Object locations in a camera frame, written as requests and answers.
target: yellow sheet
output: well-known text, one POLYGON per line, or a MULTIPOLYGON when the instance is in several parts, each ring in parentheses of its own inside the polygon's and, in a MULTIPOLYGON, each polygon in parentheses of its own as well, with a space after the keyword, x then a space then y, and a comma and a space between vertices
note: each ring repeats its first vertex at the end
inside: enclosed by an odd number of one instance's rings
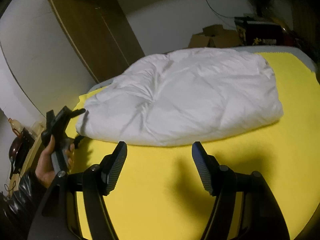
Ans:
MULTIPOLYGON (((293 239, 320 202, 320 86, 315 74, 292 54, 261 55, 276 74, 284 116, 274 125, 203 146, 236 172, 263 174, 293 239)), ((99 91, 80 96, 76 108, 99 91)), ((73 119, 67 128, 71 137, 76 135, 75 123, 73 119)), ((115 147, 84 139, 72 172, 100 163, 115 147)), ((77 200, 83 236, 91 239, 81 193, 77 200)), ((213 201, 201 184, 191 146, 128 146, 116 189, 105 198, 120 240, 200 239, 213 201)))

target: silver bolt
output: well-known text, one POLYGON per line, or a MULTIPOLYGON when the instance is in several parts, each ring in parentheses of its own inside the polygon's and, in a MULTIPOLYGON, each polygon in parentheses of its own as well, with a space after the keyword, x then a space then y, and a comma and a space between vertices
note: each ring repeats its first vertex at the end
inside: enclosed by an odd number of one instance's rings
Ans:
POLYGON ((94 164, 94 165, 92 165, 92 166, 90 167, 90 169, 91 169, 92 171, 96 171, 96 170, 100 169, 100 165, 99 165, 99 164, 94 164))
POLYGON ((227 170, 229 170, 228 166, 226 166, 226 165, 220 165, 220 166, 219 166, 219 169, 220 169, 220 171, 227 171, 227 170))
POLYGON ((65 174, 66 174, 65 171, 59 171, 59 172, 58 172, 58 177, 59 177, 59 178, 62 178, 65 174))
POLYGON ((252 174, 253 174, 256 178, 259 178, 259 177, 262 176, 261 173, 258 172, 258 171, 254 171, 252 174))

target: white comforter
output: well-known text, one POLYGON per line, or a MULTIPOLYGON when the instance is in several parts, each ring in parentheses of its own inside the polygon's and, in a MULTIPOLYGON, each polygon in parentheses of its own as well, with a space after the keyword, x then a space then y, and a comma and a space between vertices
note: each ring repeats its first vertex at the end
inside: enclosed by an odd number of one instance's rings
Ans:
POLYGON ((76 125, 81 135, 151 146, 225 138, 283 115, 262 56, 212 48, 144 57, 84 108, 76 125))

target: black jacket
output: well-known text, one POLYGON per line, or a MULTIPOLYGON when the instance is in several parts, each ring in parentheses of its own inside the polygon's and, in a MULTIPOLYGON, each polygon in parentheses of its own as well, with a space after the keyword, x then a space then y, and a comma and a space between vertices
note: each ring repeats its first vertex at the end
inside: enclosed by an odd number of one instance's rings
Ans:
POLYGON ((34 171, 22 176, 19 188, 6 201, 0 198, 0 239, 21 240, 28 232, 46 188, 42 186, 34 171))

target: power cord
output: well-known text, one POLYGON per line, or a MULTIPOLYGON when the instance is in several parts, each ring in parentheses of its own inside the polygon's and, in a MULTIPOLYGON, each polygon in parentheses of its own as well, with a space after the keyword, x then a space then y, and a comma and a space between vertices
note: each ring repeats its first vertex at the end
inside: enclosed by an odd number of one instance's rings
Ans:
POLYGON ((15 187, 16 187, 16 181, 14 181, 12 183, 12 188, 11 189, 9 188, 9 186, 7 184, 4 184, 4 189, 9 193, 9 198, 11 198, 10 192, 12 191, 12 193, 13 193, 13 190, 14 190, 15 187))
POLYGON ((221 17, 225 17, 225 18, 227 18, 227 19, 234 19, 234 17, 228 17, 228 16, 224 16, 224 15, 222 15, 222 14, 219 14, 218 12, 216 12, 215 10, 213 10, 213 8, 210 6, 208 0, 205 0, 205 1, 207 2, 207 4, 209 5, 210 9, 211 9, 215 14, 220 15, 221 17))

